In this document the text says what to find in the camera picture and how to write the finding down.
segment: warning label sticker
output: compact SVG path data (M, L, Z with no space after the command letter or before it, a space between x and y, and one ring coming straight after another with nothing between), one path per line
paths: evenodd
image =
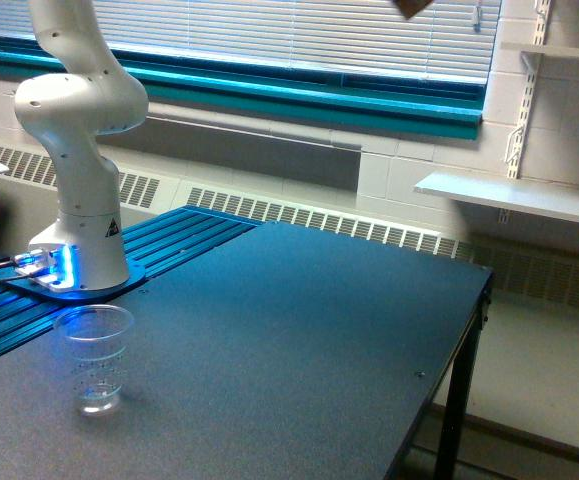
M118 228L118 224L116 223L116 219L112 218L111 219L111 224L109 225L109 228L107 229L107 235L105 235L106 237L113 237L114 235L118 235L120 233L120 228Z

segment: table leg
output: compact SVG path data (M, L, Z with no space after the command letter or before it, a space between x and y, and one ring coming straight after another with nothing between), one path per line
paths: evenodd
M473 322L469 329L467 338L465 338L453 362L449 395L447 396L447 407L442 423L442 434L440 436L436 469L433 477L434 480L451 480L453 478L456 459L458 458L458 448L460 446L462 422L467 410L471 377L476 362L478 340L480 339L480 331L482 329L482 308L479 309L476 315L478 315L478 318L476 318L476 321Z

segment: window blinds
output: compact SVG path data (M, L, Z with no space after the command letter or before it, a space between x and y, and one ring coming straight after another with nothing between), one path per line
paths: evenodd
M294 69L486 83L501 0L95 0L112 48ZM26 0L0 37L33 38Z

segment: window sill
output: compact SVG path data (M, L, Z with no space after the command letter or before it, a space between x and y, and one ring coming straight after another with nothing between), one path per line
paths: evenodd
M344 90L272 79L254 83L242 75L205 76L175 67L155 69L129 60L121 63L143 82L152 97L298 120L473 140L482 117L481 105L474 101ZM55 58L0 51L0 76L29 78L52 71L64 71Z

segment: floor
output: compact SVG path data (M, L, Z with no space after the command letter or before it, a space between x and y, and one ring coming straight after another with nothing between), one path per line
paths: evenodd
M432 478L441 420L428 415L414 439L400 480ZM480 429L465 428L455 480L579 480L579 463Z
M579 448L579 309L495 290L468 413Z

